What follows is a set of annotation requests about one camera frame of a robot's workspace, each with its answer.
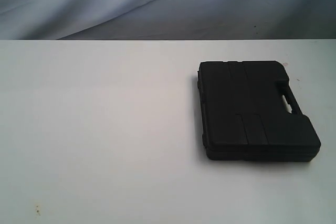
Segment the grey backdrop cloth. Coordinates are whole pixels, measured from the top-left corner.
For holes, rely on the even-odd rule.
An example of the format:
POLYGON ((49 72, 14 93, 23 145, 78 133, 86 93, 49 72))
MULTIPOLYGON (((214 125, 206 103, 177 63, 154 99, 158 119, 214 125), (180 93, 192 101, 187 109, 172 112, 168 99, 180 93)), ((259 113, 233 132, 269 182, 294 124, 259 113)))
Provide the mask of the grey backdrop cloth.
POLYGON ((1 0, 1 39, 331 39, 335 0, 1 0))

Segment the black plastic tool case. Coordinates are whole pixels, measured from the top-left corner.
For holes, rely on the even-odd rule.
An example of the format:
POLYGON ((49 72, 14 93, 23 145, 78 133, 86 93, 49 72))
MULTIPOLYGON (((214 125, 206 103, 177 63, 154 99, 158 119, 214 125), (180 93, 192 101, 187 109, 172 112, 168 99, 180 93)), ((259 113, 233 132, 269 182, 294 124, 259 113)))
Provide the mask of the black plastic tool case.
POLYGON ((214 161, 309 162, 321 142, 277 61, 205 61, 197 72, 206 155, 214 161))

